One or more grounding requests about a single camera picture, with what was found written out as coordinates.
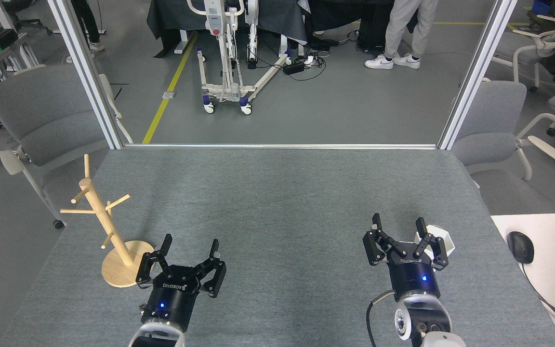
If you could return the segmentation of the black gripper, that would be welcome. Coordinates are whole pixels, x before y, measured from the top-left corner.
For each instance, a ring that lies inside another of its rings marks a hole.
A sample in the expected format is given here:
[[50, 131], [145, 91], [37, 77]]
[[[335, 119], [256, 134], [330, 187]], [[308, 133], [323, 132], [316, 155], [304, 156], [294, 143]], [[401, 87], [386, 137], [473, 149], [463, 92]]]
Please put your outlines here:
[[[225, 277], [226, 268], [225, 262], [220, 260], [218, 254], [218, 239], [213, 240], [208, 259], [194, 268], [167, 264], [165, 257], [171, 244], [172, 235], [167, 234], [158, 250], [144, 253], [141, 259], [136, 284], [139, 288], [148, 288], [153, 284], [148, 302], [142, 309], [141, 323], [156, 321], [174, 326], [185, 333], [198, 293], [205, 291], [210, 297], [216, 298]], [[152, 281], [150, 272], [156, 262], [160, 264], [162, 272]], [[200, 281], [213, 270], [213, 278], [201, 284]]]
[[383, 231], [379, 213], [372, 216], [372, 227], [363, 237], [371, 266], [376, 266], [391, 251], [398, 254], [387, 258], [394, 299], [397, 302], [411, 292], [440, 298], [433, 269], [443, 270], [449, 264], [444, 238], [427, 230], [423, 217], [419, 217], [415, 224], [419, 239], [414, 242], [414, 258], [405, 257], [405, 248]]

